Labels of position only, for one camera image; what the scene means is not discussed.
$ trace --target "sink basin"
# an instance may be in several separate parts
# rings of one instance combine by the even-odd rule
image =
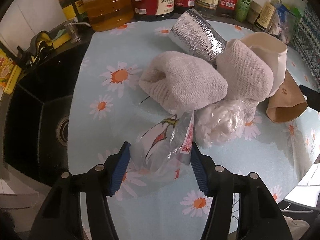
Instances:
[[[12,94],[4,130],[4,160],[52,186],[68,171],[68,118],[79,68],[89,43],[39,65]]]

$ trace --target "sink drain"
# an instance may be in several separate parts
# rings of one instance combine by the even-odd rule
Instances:
[[[57,126],[57,140],[62,146],[68,144],[68,127],[69,127],[69,116],[65,116],[60,120]]]

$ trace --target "knitted fabric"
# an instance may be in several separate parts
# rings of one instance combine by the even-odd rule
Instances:
[[[228,89],[226,80],[205,60],[176,51],[156,56],[139,85],[171,114],[189,104],[196,110],[215,103]]]
[[[217,56],[217,70],[228,82],[226,99],[242,99],[245,122],[251,122],[256,106],[271,91],[270,67],[240,40],[231,40]]]

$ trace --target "silver foil bag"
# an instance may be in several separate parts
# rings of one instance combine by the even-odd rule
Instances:
[[[211,65],[227,44],[195,9],[184,12],[178,18],[169,37],[185,53],[202,58]]]

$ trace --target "light blue tablecloth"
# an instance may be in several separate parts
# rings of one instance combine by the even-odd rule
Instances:
[[[167,37],[175,19],[135,22],[95,33],[83,59],[74,91],[68,131],[68,163],[72,174],[87,172],[116,153],[124,141],[138,136],[170,116],[138,86],[142,71],[153,57],[166,50],[181,51]],[[210,22],[226,40],[252,31]],[[315,88],[300,55],[288,48],[287,69],[298,85]],[[258,106],[242,138],[200,149],[232,173],[257,172],[275,200],[280,202],[301,180],[320,152],[320,115],[308,108],[292,122],[272,123]],[[237,228],[235,195],[230,232]],[[132,164],[120,190],[108,198],[119,239],[200,239],[211,205],[196,183],[191,166],[170,183],[147,181]],[[89,231],[85,200],[82,218]]]

